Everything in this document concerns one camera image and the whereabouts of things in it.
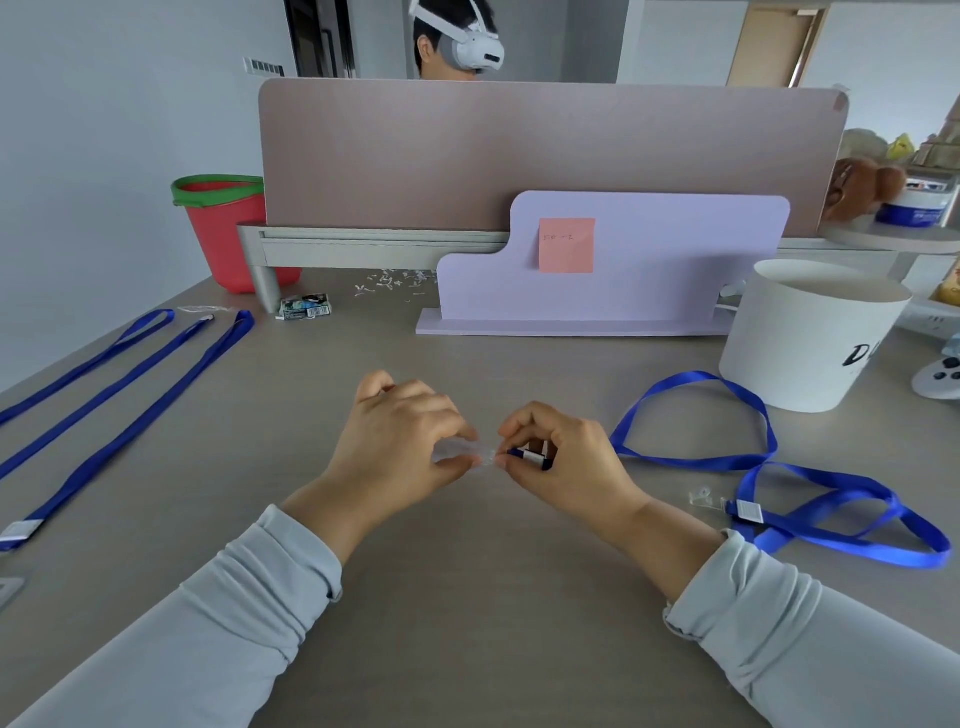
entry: desk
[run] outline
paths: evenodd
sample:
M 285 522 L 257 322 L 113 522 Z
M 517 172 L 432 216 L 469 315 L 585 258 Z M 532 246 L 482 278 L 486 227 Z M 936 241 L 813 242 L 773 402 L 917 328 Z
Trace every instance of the desk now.
M 322 291 L 333 302 L 333 316 L 320 321 L 274 321 L 253 297 L 231 297 L 211 280 L 170 302 L 245 306 L 259 323 L 32 543 L 0 559 L 0 576 L 28 579 L 0 613 L 0 724 L 174 590 L 267 504 L 316 476 L 366 371 L 424 379 L 495 443 L 503 417 L 530 399 L 610 430 L 655 381 L 716 371 L 723 347 L 721 339 L 418 338 L 420 310 L 438 304 L 435 285 L 414 297 L 405 287 L 376 288 L 367 275 L 307 271 L 297 290 Z M 364 282 L 376 292 L 355 297 Z M 195 318 L 180 314 L 171 330 Z M 216 335 L 227 318 L 214 325 Z M 22 518 L 57 490 L 216 335 L 179 350 L 8 478 L 0 522 Z M 0 456 L 168 339 L 166 332 L 150 339 L 4 428 Z M 8 392 L 0 407 L 105 342 Z M 956 541 L 960 407 L 922 400 L 909 384 L 936 355 L 932 339 L 896 331 L 836 411 L 774 410 L 773 422 L 785 461 L 875 476 Z M 652 400 L 630 444 L 706 457 L 756 450 L 759 436 L 751 411 L 720 388 L 688 388 Z M 677 504 L 705 485 L 729 494 L 737 481 L 627 467 L 653 495 Z M 767 486 L 761 498 L 777 510 L 814 490 Z M 835 525 L 875 514 L 859 511 Z M 913 543 L 894 527 L 885 538 Z M 943 570 L 914 571 L 805 544 L 781 556 L 960 649 L 956 559 Z M 765 725 L 706 654 L 666 631 L 663 599 L 624 558 L 494 469 L 470 474 L 374 533 L 350 561 L 344 586 L 343 601 L 277 681 L 255 726 Z

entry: white vr headset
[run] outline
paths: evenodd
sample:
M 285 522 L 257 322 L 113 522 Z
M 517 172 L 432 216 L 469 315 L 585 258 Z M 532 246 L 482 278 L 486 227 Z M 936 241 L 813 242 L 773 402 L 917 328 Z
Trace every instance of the white vr headset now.
M 410 15 L 422 20 L 444 36 L 440 39 L 440 53 L 447 63 L 461 71 L 498 71 L 503 66 L 503 44 L 500 36 L 487 30 L 483 14 L 470 0 L 476 21 L 469 28 L 458 28 L 435 12 L 420 6 L 420 0 L 410 3 Z

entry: pink sticky note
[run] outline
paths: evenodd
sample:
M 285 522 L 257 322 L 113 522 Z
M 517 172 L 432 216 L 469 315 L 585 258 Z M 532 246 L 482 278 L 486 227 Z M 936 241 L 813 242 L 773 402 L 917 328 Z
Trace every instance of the pink sticky note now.
M 593 273 L 592 218 L 540 219 L 540 272 Z

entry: yellow package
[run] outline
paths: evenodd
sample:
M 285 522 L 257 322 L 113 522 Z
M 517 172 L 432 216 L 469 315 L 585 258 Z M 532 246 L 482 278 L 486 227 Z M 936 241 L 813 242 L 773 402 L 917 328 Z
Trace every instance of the yellow package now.
M 910 134 L 902 133 L 887 150 L 887 158 L 897 161 L 906 157 L 911 157 L 917 153 L 917 148 L 910 141 Z
M 933 300 L 950 305 L 960 305 L 960 259 L 953 264 L 944 282 L 937 288 Z

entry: left hand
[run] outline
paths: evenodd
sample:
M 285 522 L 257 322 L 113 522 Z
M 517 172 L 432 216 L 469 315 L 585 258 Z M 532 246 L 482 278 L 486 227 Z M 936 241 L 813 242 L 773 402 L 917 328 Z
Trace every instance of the left hand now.
M 326 471 L 281 506 L 316 533 L 342 564 L 381 523 L 479 465 L 471 455 L 434 463 L 447 437 L 477 439 L 446 395 L 386 372 L 364 377 Z

